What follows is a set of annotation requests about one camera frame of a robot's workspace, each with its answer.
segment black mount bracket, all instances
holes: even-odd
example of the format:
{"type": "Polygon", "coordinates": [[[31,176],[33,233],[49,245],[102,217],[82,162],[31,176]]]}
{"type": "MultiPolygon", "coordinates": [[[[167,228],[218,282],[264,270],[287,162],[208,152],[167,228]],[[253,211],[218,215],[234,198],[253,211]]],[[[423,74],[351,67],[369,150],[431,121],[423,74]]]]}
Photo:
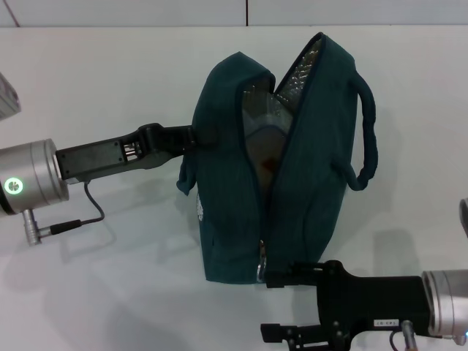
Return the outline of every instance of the black mount bracket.
{"type": "Polygon", "coordinates": [[[290,351],[348,351],[363,331],[399,331],[411,320],[417,335],[429,336],[430,309],[419,276],[357,277],[339,261],[295,263],[287,272],[266,272],[267,287],[317,286],[320,325],[262,324],[264,342],[285,340],[290,351]]]}
{"type": "Polygon", "coordinates": [[[216,131],[195,133],[192,126],[164,128],[147,124],[136,132],[56,152],[62,179],[69,184],[129,170],[159,167],[198,146],[216,143],[216,131]]]}

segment teal bag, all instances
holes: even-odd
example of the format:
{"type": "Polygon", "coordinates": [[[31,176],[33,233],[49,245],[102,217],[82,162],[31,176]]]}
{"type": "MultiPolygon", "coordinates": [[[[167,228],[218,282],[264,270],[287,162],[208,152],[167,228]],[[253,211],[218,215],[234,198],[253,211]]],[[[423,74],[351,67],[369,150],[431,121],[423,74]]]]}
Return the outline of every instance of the teal bag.
{"type": "Polygon", "coordinates": [[[207,280],[255,283],[265,271],[282,271],[292,261],[317,262],[333,234],[346,185],[365,189],[377,168],[374,98],[343,48],[317,34],[275,92],[274,85],[265,67],[236,53],[211,71],[197,103],[195,132],[216,128],[218,143],[184,156],[177,186],[187,195],[198,185],[207,280]],[[253,91],[261,98],[252,103],[253,91]],[[358,95],[364,166],[356,177],[350,162],[358,95]],[[247,121],[259,126],[249,135],[247,121]],[[284,145],[274,143],[279,156],[265,162],[260,156],[260,166],[253,154],[268,145],[261,139],[251,144],[256,133],[275,135],[272,140],[285,135],[284,145]],[[261,173],[264,165],[271,179],[263,176],[268,171],[261,173]]]}

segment bag handle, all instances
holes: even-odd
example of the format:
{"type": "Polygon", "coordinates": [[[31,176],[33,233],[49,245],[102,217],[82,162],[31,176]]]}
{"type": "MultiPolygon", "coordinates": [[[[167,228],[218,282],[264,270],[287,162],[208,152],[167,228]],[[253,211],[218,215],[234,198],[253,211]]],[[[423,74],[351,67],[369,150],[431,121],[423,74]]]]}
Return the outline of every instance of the bag handle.
{"type": "Polygon", "coordinates": [[[364,167],[356,178],[351,164],[342,158],[334,157],[331,164],[343,174],[352,190],[360,191],[364,190],[369,180],[374,177],[379,161],[377,140],[374,133],[375,101],[366,81],[356,71],[352,76],[351,84],[358,92],[363,106],[364,167]]]}

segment white table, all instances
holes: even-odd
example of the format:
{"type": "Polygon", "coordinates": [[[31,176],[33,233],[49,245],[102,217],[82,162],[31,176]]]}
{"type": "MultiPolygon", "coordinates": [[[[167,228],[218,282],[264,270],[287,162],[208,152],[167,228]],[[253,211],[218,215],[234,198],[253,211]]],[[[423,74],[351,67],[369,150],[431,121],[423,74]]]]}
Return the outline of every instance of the white table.
{"type": "MultiPolygon", "coordinates": [[[[468,196],[468,27],[2,29],[0,71],[23,112],[0,122],[0,148],[59,148],[139,126],[188,124],[210,70],[238,50],[279,80],[324,31],[354,55],[377,102],[380,164],[349,191],[323,260],[361,276],[468,268],[458,202],[468,196]]],[[[357,128],[354,165],[362,163],[357,128]]],[[[93,181],[103,223],[28,248],[20,216],[0,221],[0,348],[61,351],[258,351],[260,323],[317,323],[314,288],[206,282],[196,192],[176,189],[180,159],[93,181]]],[[[96,211],[81,185],[37,211],[40,225],[96,211]]],[[[421,350],[459,350],[418,339],[421,350]]],[[[397,345],[403,350],[401,336],[397,345]]],[[[388,332],[352,350],[389,350],[388,332]]]]}

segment black cable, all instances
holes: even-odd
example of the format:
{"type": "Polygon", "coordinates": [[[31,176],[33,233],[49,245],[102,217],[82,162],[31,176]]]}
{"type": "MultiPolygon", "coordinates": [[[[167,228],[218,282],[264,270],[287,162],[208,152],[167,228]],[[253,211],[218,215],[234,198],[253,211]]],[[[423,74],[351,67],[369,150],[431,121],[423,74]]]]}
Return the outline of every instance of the black cable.
{"type": "Polygon", "coordinates": [[[18,20],[16,19],[15,14],[13,13],[11,7],[8,5],[7,0],[3,0],[3,3],[5,4],[5,7],[7,8],[7,11],[10,14],[10,17],[12,18],[13,22],[15,22],[15,26],[20,28],[20,24],[18,20]]]}
{"type": "Polygon", "coordinates": [[[105,218],[105,214],[104,214],[104,211],[102,210],[101,206],[98,205],[96,200],[89,193],[88,185],[89,185],[89,181],[85,182],[86,196],[91,201],[91,203],[94,205],[94,207],[97,208],[97,210],[99,211],[101,216],[99,216],[97,218],[93,218],[93,219],[87,219],[86,221],[80,221],[79,219],[76,219],[75,221],[70,221],[70,222],[64,222],[64,223],[58,223],[58,224],[51,225],[49,235],[57,235],[57,234],[67,232],[67,231],[75,229],[75,228],[79,228],[82,225],[100,222],[105,218]]]}
{"type": "Polygon", "coordinates": [[[395,343],[393,343],[393,337],[395,336],[396,333],[398,333],[399,331],[392,331],[392,333],[390,334],[390,346],[392,346],[392,350],[393,351],[398,351],[398,349],[396,348],[395,346],[395,343]]]}
{"type": "Polygon", "coordinates": [[[96,202],[96,200],[91,196],[91,194],[89,193],[89,189],[88,189],[88,185],[89,185],[89,181],[86,181],[85,182],[85,193],[86,193],[86,196],[88,197],[89,201],[91,201],[91,203],[94,205],[94,207],[99,211],[100,215],[99,217],[97,218],[93,218],[93,219],[87,219],[86,221],[81,221],[81,225],[85,225],[85,224],[91,224],[91,223],[96,223],[96,222],[101,222],[104,218],[105,218],[105,213],[104,211],[102,210],[101,206],[99,206],[99,204],[96,202]]]}

